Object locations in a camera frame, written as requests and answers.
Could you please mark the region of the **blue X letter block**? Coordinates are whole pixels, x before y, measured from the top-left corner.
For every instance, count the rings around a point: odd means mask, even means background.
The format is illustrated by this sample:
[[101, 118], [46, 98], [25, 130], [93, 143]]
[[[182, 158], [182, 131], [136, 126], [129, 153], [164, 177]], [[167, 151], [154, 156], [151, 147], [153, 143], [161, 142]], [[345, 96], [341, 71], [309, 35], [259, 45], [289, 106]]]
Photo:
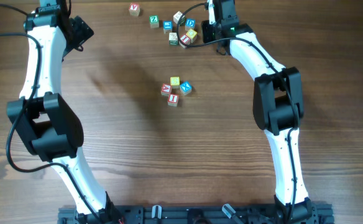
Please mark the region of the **blue X letter block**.
[[182, 92], [183, 95], [191, 93], [192, 91], [191, 84], [189, 82], [183, 82], [182, 84], [180, 84], [180, 91]]

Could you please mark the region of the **yellow S letter block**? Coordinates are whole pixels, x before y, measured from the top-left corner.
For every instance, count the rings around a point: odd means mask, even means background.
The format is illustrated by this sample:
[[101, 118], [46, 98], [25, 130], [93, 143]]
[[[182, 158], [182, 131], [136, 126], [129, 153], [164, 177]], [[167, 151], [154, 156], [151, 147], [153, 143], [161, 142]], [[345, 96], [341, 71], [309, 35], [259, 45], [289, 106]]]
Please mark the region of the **yellow S letter block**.
[[173, 89], [178, 89], [180, 87], [180, 77], [171, 77], [170, 84]]

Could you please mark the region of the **red A letter block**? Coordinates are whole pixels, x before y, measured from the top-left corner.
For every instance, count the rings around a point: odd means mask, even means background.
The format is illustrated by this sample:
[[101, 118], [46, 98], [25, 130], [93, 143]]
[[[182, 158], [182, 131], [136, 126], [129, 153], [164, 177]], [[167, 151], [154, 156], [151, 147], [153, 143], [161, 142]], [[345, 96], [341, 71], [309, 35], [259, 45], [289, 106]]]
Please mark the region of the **red A letter block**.
[[172, 93], [172, 86], [170, 84], [164, 83], [161, 87], [161, 95], [169, 97]]

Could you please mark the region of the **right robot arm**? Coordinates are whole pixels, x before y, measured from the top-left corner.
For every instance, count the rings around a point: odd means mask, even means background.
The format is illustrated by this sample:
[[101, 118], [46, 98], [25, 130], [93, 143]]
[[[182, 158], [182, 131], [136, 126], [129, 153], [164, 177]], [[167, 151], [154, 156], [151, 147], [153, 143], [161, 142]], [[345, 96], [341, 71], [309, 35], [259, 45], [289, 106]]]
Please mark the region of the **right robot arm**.
[[311, 210], [298, 152], [304, 114], [300, 72], [286, 68], [266, 52], [253, 30], [239, 22], [234, 1], [207, 1], [204, 6], [209, 12], [203, 23], [204, 42], [225, 47], [254, 80], [253, 115], [272, 152], [279, 219], [284, 223], [303, 221]]

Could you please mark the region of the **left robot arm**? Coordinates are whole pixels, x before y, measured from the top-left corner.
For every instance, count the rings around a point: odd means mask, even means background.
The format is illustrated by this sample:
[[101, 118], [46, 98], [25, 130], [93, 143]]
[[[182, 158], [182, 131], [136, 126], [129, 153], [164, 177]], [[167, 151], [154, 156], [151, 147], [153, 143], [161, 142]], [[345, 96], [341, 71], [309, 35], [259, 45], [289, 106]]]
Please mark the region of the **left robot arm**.
[[61, 95], [64, 57], [94, 33], [80, 17], [72, 19], [69, 1], [41, 1], [27, 14], [23, 35], [29, 39], [27, 75], [19, 99], [7, 105], [12, 126], [6, 143], [11, 167], [11, 140], [17, 133], [28, 152], [52, 167], [73, 197], [78, 223], [121, 223], [123, 217], [100, 186], [83, 153], [81, 121]]

